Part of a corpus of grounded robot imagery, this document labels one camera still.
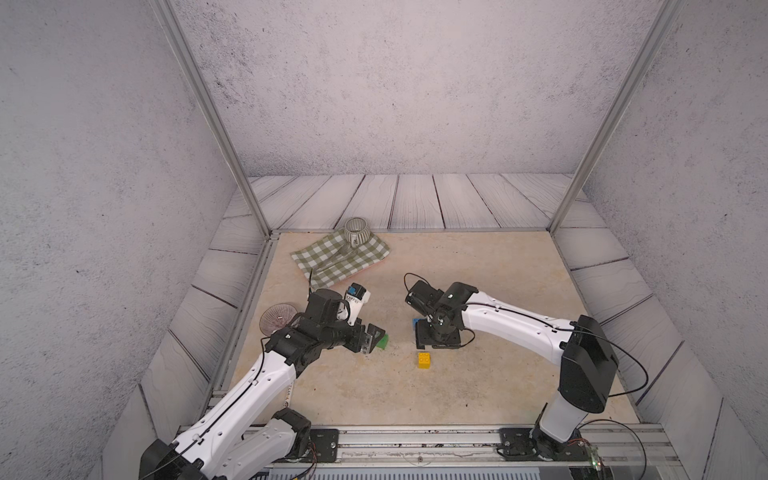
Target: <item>green checkered towel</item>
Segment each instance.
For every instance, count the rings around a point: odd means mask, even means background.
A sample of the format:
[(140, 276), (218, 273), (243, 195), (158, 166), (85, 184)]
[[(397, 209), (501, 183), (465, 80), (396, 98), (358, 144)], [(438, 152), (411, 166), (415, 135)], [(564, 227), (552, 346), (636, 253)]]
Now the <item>green checkered towel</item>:
[[(290, 256), (304, 272), (306, 278), (310, 278), (310, 271), (312, 270), (311, 286), (313, 289), (318, 289), (340, 282), (348, 276), (384, 260), (389, 255), (389, 246), (375, 234), (372, 234), (370, 240), (357, 247), (352, 255), (337, 263), (327, 264), (326, 261), (334, 257), (344, 245), (346, 245), (344, 229), (340, 229), (325, 235), (303, 250), (291, 253)], [(319, 265), (323, 268), (322, 270), (313, 270)]]

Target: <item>ceramic mug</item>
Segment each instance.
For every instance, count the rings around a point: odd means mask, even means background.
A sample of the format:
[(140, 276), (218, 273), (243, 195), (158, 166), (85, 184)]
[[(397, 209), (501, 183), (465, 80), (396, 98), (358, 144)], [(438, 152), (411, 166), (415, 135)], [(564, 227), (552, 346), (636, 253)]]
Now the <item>ceramic mug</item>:
[(349, 247), (356, 249), (371, 240), (371, 229), (363, 218), (350, 218), (344, 223), (344, 239)]

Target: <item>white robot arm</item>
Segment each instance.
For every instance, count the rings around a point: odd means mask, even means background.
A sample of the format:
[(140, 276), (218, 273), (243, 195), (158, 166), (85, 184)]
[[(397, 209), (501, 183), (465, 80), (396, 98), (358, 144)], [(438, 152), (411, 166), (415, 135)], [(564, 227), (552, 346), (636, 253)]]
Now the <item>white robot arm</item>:
[[(243, 434), (323, 349), (344, 346), (369, 353), (375, 347), (384, 330), (373, 324), (366, 328), (357, 319), (370, 297), (365, 293), (356, 283), (346, 300), (332, 290), (312, 292), (306, 312), (270, 336), (250, 371), (219, 403), (171, 444), (158, 439), (144, 451), (139, 479), (247, 480), (275, 460), (302, 457), (311, 423), (291, 409), (275, 413), (247, 440)], [(350, 299), (355, 308), (350, 308)]]
[(618, 360), (600, 325), (554, 319), (501, 302), (464, 283), (445, 292), (420, 280), (406, 302), (425, 318), (415, 325), (416, 346), (460, 348), (459, 331), (479, 330), (538, 353), (560, 367), (560, 385), (542, 410), (531, 438), (542, 458), (553, 458), (588, 413), (605, 410)]

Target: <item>yellow lego brick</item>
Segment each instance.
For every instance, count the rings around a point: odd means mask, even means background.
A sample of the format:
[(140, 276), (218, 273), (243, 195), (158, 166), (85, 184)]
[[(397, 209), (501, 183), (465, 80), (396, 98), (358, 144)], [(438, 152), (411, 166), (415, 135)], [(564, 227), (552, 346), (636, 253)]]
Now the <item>yellow lego brick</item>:
[(419, 354), (419, 368), (420, 369), (428, 369), (429, 368), (429, 354), (428, 353), (420, 353)]

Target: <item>gray wall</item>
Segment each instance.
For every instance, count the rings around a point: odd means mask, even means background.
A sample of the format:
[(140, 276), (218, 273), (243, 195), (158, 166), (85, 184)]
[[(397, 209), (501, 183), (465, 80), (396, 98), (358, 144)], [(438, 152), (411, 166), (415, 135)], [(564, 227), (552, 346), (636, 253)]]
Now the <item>gray wall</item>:
[(768, 3), (690, 0), (586, 187), (768, 452)]
[(83, 478), (235, 186), (146, 0), (0, 2), (0, 472)]
[(174, 0), (246, 173), (575, 170), (660, 0)]

